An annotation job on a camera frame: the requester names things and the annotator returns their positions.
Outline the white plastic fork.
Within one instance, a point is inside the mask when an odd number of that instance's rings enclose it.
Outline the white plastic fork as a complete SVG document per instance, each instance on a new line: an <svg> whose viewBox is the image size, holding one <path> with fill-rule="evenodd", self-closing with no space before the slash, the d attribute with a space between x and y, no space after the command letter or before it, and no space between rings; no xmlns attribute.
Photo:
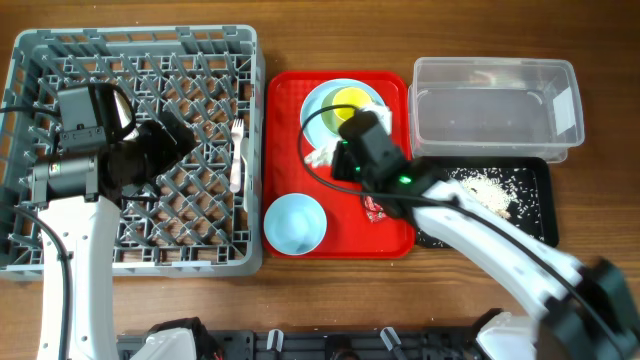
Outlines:
<svg viewBox="0 0 640 360"><path fill-rule="evenodd" d="M231 127L233 159L230 173L230 191L237 193L241 186L241 143L244 138L244 120L236 118Z"/></svg>

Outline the rice and food scraps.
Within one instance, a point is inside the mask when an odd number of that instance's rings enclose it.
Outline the rice and food scraps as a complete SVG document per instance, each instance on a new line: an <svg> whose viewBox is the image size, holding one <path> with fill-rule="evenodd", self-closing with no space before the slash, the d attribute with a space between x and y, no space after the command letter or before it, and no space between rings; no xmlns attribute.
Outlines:
<svg viewBox="0 0 640 360"><path fill-rule="evenodd" d="M516 168L446 168L445 172L494 214L539 241L545 240L541 200L532 170Z"/></svg>

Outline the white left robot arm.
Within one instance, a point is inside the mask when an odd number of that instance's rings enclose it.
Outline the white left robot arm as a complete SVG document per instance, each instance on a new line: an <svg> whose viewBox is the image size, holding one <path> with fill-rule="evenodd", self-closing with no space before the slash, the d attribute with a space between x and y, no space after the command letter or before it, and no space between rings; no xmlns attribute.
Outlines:
<svg viewBox="0 0 640 360"><path fill-rule="evenodd" d="M63 134L63 150L33 170L34 224L44 254L40 359L116 359L112 250L123 190L174 167L196 146L170 113L130 122L110 137L102 126Z"/></svg>

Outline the white paper napkin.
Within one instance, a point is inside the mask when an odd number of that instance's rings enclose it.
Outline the white paper napkin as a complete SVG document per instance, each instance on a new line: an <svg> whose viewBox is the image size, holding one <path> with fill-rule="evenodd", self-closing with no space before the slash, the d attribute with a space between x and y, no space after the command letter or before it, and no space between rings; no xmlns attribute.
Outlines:
<svg viewBox="0 0 640 360"><path fill-rule="evenodd" d="M372 111L378 117L379 122L384 127L388 135L392 134L392 112L384 105L368 104L362 107L364 111ZM330 166L332 164L334 152L341 138L330 140L326 145L320 146L304 157L304 162L312 168Z"/></svg>

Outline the light blue small bowl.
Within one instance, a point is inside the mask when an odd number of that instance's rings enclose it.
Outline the light blue small bowl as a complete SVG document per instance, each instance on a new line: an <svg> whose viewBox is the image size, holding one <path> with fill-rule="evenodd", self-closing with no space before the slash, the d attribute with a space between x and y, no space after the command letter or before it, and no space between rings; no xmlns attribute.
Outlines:
<svg viewBox="0 0 640 360"><path fill-rule="evenodd" d="M277 198L267 209L263 221L268 244L287 256L301 256L315 250L323 241L328 220L314 198L290 193Z"/></svg>

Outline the red plastic snack wrapper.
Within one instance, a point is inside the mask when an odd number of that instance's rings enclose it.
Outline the red plastic snack wrapper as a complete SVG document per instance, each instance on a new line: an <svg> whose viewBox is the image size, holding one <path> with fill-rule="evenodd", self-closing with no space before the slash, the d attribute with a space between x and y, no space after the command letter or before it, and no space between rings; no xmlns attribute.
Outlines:
<svg viewBox="0 0 640 360"><path fill-rule="evenodd" d="M370 196L364 196L362 198L362 205L365 209L366 215L368 219L372 223L377 223L384 220L387 215L384 212L384 209L373 201L373 198Z"/></svg>

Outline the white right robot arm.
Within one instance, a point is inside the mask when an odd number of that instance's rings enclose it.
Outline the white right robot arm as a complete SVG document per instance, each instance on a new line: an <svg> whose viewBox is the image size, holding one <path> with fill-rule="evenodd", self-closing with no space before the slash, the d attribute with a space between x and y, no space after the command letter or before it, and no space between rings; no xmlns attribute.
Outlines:
<svg viewBox="0 0 640 360"><path fill-rule="evenodd" d="M532 238L476 201L426 158L390 145L360 150L340 141L336 179L359 182L391 217L402 218L463 254L496 280L525 313L499 312L475 337L491 359L632 359L639 313L624 275L602 259L588 267Z"/></svg>

